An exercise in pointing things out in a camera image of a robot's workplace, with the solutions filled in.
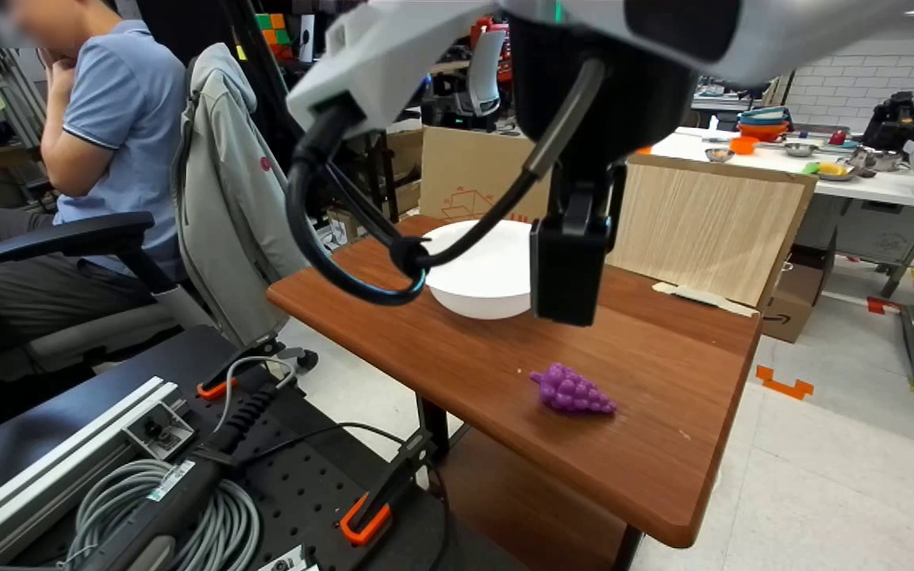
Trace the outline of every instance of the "blue shirt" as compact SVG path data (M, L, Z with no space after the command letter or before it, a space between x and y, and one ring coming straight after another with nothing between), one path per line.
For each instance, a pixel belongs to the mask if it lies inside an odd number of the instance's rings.
M183 105L188 69L138 18L124 18L108 35L87 37L77 57L62 130L113 154L85 197L61 197L53 223L152 213L156 226L147 232L142 249L174 276L174 169ZM93 260L128 272L112 256Z

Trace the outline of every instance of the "gray cable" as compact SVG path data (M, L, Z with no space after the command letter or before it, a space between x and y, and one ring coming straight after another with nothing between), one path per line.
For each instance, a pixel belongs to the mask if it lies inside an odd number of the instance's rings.
M161 461L132 461L98 478L77 507L77 537L67 562L87 556L108 532L113 532L147 494L169 478L174 467ZM247 571L260 548L260 512L252 498L235 485L219 482L199 526L174 556L177 571Z

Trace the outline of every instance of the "orange tape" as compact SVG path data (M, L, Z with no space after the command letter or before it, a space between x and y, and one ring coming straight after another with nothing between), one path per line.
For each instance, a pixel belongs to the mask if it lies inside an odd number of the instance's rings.
M885 313L885 307L888 307L888 300L881 300L881 298L865 298L865 312L868 312L868 313Z
M792 399L806 399L811 392L811 384L806 384L802 376L796 384L781 384L775 376L775 368L765 368L765 365L756 365L756 376L775 389L775 392L782 392L782 397L792 397Z

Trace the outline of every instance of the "chair backrest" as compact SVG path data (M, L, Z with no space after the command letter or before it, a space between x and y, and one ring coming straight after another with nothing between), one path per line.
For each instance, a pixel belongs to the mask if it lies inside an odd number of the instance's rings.
M286 325L267 286L306 265L286 219L286 173L250 120L252 107L232 52L210 44L190 66L177 239L195 295L240 347Z
M498 98L498 60L502 60L504 44L507 44L507 32L489 30L478 37L477 52L469 55L467 98L469 98L469 110L477 117L489 117L502 105L502 98Z

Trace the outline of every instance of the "purple grapes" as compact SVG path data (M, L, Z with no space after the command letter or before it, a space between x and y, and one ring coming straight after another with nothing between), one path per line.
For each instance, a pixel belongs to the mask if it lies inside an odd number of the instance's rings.
M616 416L616 404L562 363L553 363L546 370L534 370L528 381L535 384L540 404L556 411Z

